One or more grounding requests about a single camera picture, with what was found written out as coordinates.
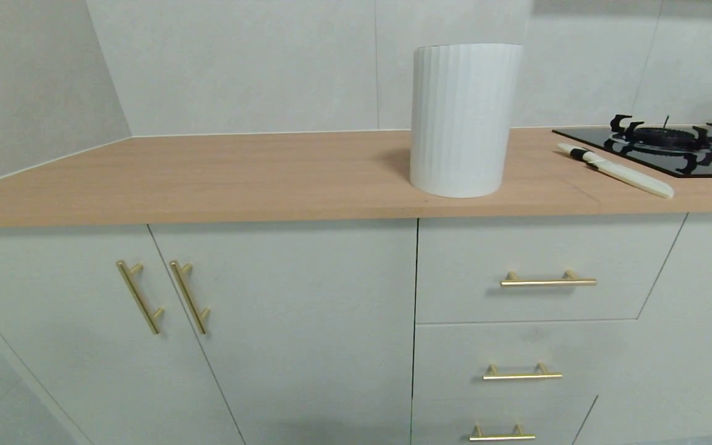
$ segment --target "kitchen cabinet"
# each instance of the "kitchen cabinet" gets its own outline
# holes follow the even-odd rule
[[[470,436],[530,434],[535,443],[572,443],[595,397],[516,395],[491,399],[413,402],[413,445],[456,445]]]
[[[712,434],[712,214],[687,217],[635,337],[577,445]]]
[[[0,230],[0,333],[96,445],[243,443],[147,226]]]
[[[594,396],[616,384],[632,353],[635,320],[420,324],[413,351],[413,399]],[[483,380],[549,373],[562,378]]]
[[[684,217],[421,219],[416,321],[636,318]],[[563,282],[568,270],[595,285]]]
[[[416,220],[150,228],[248,445],[407,445]]]

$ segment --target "countertop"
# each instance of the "countertop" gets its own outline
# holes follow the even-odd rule
[[[0,179],[0,227],[712,211],[712,178],[655,197],[560,154],[551,129],[511,132],[502,188],[452,199],[408,180],[410,132],[130,138]]]

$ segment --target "black glass cooktop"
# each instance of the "black glass cooktop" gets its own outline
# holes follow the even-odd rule
[[[712,177],[712,124],[693,127],[650,127],[622,123],[617,115],[610,127],[573,127],[554,133],[573,138],[674,177]]]

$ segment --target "knife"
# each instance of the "knife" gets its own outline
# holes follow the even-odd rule
[[[648,175],[642,174],[642,172],[629,169],[620,164],[607,161],[598,156],[594,151],[585,149],[582,146],[574,146],[568,143],[559,143],[557,146],[560,150],[570,155],[571,158],[584,161],[595,167],[599,172],[602,172],[602,174],[619,179],[628,185],[633,185],[637,189],[642,189],[645,192],[667,199],[675,195],[675,190],[664,181],[649,177]]]

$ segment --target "gold bar handle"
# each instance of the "gold bar handle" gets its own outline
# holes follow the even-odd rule
[[[144,266],[142,266],[142,263],[139,263],[132,268],[129,268],[123,260],[119,260],[117,261],[117,268],[119,273],[121,273],[122,279],[124,279],[128,290],[130,290],[130,294],[133,295],[133,299],[136,300],[136,306],[139,306],[139,310],[142,311],[142,315],[144,315],[145,320],[147,320],[147,326],[150,327],[153,334],[158,335],[158,333],[161,333],[161,330],[158,329],[156,320],[163,315],[164,308],[159,307],[158,310],[151,315],[150,310],[147,309],[147,303],[145,302],[144,295],[142,295],[142,291],[139,290],[139,286],[137,286],[136,282],[134,282],[134,275],[140,273],[144,269]]]
[[[596,286],[597,279],[581,278],[570,269],[560,279],[520,279],[515,271],[509,271],[507,278],[503,279],[502,287],[512,286]]]
[[[177,285],[180,287],[180,293],[182,293],[184,298],[186,298],[186,303],[192,311],[194,321],[200,329],[201,335],[207,334],[207,329],[205,329],[205,320],[207,319],[207,316],[210,315],[210,307],[206,307],[201,312],[197,310],[197,305],[194,302],[194,295],[192,294],[192,288],[189,287],[189,283],[186,281],[186,275],[189,275],[192,271],[192,265],[189,263],[183,267],[180,267],[180,263],[173,260],[169,262],[169,267],[172,268],[172,273],[175,275]]]
[[[548,372],[546,364],[543,362],[537,363],[536,371],[540,371],[535,374],[505,374],[501,375],[496,369],[496,365],[491,364],[488,367],[488,373],[483,375],[483,380],[545,380],[547,378],[562,378],[562,373],[560,372]]]
[[[537,436],[534,434],[526,434],[523,432],[520,423],[516,423],[512,434],[507,434],[506,436],[484,436],[483,429],[479,425],[474,426],[474,431],[472,435],[468,437],[469,442],[512,442],[514,440],[534,440]]]

